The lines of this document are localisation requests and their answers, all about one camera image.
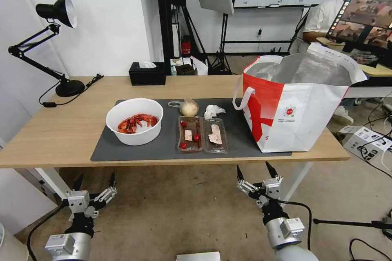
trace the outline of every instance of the desk lamp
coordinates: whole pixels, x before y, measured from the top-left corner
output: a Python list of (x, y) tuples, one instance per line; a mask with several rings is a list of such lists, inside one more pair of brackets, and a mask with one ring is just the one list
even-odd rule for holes
[[(64, 73), (58, 72), (54, 69), (49, 67), (45, 67), (38, 62), (28, 58), (25, 53), (31, 50), (34, 47), (42, 44), (43, 42), (51, 39), (52, 37), (59, 34), (60, 25), (55, 22), (55, 20), (59, 20), (63, 24), (68, 27), (76, 28), (76, 15), (74, 11), (74, 7), (71, 0), (57, 0), (53, 5), (51, 4), (37, 4), (36, 6), (37, 14), (45, 18), (50, 25), (48, 25), (45, 29), (39, 31), (35, 35), (27, 38), (26, 40), (11, 46), (8, 48), (8, 52), (31, 64), (32, 66), (42, 70), (43, 72), (51, 75), (52, 77), (59, 80), (60, 84), (56, 87), (56, 94), (60, 97), (70, 97), (77, 94), (81, 94), (84, 89), (85, 85), (78, 80), (69, 80), (65, 77)], [(43, 34), (46, 31), (51, 31), (52, 34), (45, 37), (44, 39), (37, 41), (37, 42), (30, 42), (32, 39), (38, 37), (39, 35)]]

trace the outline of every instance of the onion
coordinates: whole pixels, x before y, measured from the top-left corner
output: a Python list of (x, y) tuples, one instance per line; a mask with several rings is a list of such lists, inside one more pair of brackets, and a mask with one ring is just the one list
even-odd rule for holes
[(199, 111), (199, 105), (191, 98), (184, 99), (180, 105), (180, 111), (183, 116), (195, 116)]

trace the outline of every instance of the white bowl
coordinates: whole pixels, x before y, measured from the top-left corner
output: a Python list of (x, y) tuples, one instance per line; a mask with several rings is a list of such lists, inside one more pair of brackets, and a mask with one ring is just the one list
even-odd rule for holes
[[(139, 113), (155, 116), (158, 118), (158, 123), (153, 127), (147, 127), (147, 123), (142, 121), (143, 126), (137, 125), (136, 133), (134, 134), (124, 134), (117, 131), (120, 122)], [(157, 101), (136, 98), (120, 102), (110, 109), (106, 115), (106, 125), (122, 143), (139, 146), (151, 142), (159, 135), (162, 117), (163, 108)]]

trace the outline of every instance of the gray desk mat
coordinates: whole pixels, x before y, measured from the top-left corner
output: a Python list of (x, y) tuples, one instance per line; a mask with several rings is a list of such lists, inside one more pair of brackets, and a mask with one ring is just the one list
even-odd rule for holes
[(207, 105), (218, 105), (227, 113), (218, 114), (226, 129), (229, 152), (213, 154), (204, 151), (197, 153), (182, 153), (177, 150), (179, 138), (178, 108), (169, 107), (170, 101), (181, 99), (156, 100), (163, 107), (162, 128), (159, 135), (151, 142), (141, 146), (128, 146), (121, 143), (116, 135), (105, 126), (97, 146), (91, 156), (91, 161), (132, 161), (132, 160), (164, 160), (164, 159), (208, 159), (208, 158), (241, 158), (264, 156), (290, 156), (291, 152), (263, 153), (258, 148), (244, 118), (242, 111), (237, 111), (232, 105), (232, 99), (195, 99), (199, 104), (198, 116), (203, 117)]

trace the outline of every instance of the lamp base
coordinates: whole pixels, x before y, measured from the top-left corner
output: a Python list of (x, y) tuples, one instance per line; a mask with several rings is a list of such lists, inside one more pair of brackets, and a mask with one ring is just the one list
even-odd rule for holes
[(81, 94), (85, 89), (85, 84), (77, 80), (64, 80), (56, 87), (56, 94), (60, 97), (71, 97)]

